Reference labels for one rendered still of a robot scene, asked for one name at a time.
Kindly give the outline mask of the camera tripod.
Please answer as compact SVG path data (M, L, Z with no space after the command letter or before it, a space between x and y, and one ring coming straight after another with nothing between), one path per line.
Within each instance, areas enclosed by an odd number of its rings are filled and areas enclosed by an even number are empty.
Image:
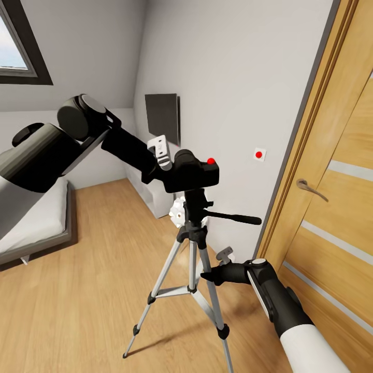
M155 284L152 292L150 292L148 297L148 303L144 310L143 315L137 325L133 328L133 337L130 344L127 347L126 352L123 354L123 358L127 357L129 349L139 333L142 323L144 322L146 315L151 308L151 305L156 301L157 298L171 297L177 295L187 295L190 294L194 297L196 302L204 310L210 320L213 322L218 330L218 335L222 340L223 349L225 353L225 358L228 366L229 373L234 373L231 357L229 354L229 349L227 345L227 337L230 333L229 326L223 323L221 309L219 305L219 300L217 296L216 286L214 282L207 280L207 285L210 293L210 298L212 302L212 307L208 304L205 298L201 295L200 291L197 289L198 282L200 280L200 273L211 272L211 264L209 261L206 235L208 234L207 226L203 225L202 220L207 217L219 217L225 219L231 219L237 222L248 223L253 225L261 225L262 219L259 217L252 216L242 216L239 214L223 214L218 212L207 211L210 206L213 206L214 202L208 202L204 195L205 189L193 189L184 191L185 201L183 202L183 208L185 213L185 223L184 226L180 227L179 233L176 237L176 241L171 249L168 259L161 271L161 274ZM178 286L175 288L161 289L160 287L166 277L166 274L173 263L177 252L184 242L188 238L190 241L189 246L189 285ZM196 255L197 255L197 245L200 253L200 260L198 265L196 265Z

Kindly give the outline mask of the digital camera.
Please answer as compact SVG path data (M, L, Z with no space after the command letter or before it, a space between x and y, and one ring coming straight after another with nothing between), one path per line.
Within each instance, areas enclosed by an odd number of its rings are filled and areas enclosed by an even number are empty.
M188 149L175 154L172 168L167 173L178 181L176 184L163 181L167 193L211 187L219 184L220 180L220 168L214 158L201 162Z

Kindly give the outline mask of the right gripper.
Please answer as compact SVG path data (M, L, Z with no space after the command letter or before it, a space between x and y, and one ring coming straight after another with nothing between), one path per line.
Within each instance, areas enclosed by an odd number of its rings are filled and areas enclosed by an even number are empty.
M211 272L200 273L200 277L210 282L214 282L216 286L220 286L225 281L238 283L234 277L235 265L237 265L237 263L233 263L232 260L230 260L226 265L213 268Z

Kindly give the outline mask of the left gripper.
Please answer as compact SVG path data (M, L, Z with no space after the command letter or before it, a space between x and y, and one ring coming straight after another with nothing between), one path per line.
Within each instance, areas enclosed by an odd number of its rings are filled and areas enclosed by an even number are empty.
M170 184L178 182L161 168L153 153L147 149L147 144L134 135L131 145L119 159L141 170L141 181L144 184L149 184L153 179Z

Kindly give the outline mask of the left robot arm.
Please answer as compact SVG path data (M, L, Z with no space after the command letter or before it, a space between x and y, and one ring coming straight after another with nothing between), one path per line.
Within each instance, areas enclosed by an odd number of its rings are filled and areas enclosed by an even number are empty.
M15 148L0 154L0 240L56 183L101 142L101 149L141 170L141 181L176 184L167 173L173 162L166 136L145 144L121 127L122 121L85 93L62 104L57 128L33 123L12 139ZM106 116L113 119L110 122Z

